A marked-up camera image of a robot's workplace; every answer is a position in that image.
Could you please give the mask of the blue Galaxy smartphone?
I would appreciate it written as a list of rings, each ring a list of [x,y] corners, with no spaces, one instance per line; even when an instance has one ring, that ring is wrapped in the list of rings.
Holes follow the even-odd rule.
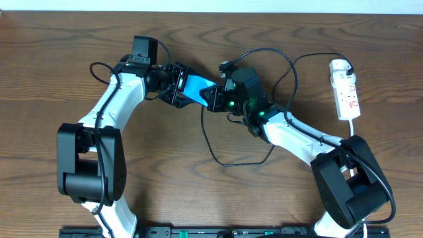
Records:
[[[207,106],[207,102],[200,96],[200,91],[215,85],[216,83],[202,76],[189,75],[184,90],[181,92],[181,94],[203,106]]]

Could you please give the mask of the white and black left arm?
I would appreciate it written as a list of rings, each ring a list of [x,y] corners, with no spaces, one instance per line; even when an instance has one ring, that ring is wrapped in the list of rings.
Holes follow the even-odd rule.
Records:
[[[100,237],[143,237],[138,217],[124,197],[127,179],[122,133],[149,92],[173,101],[190,73],[181,63],[154,67],[126,55],[108,66],[108,88],[78,123],[57,133],[58,190],[86,208],[100,224]]]

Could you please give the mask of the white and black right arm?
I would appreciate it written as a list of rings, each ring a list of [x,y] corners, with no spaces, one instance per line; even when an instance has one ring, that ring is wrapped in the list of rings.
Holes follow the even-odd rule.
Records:
[[[365,225],[390,222],[397,207],[393,191],[367,142],[324,134],[268,100],[253,68],[228,72],[224,85],[199,91],[212,112],[242,116],[255,137],[286,149],[311,167],[325,213],[316,235],[347,237]]]

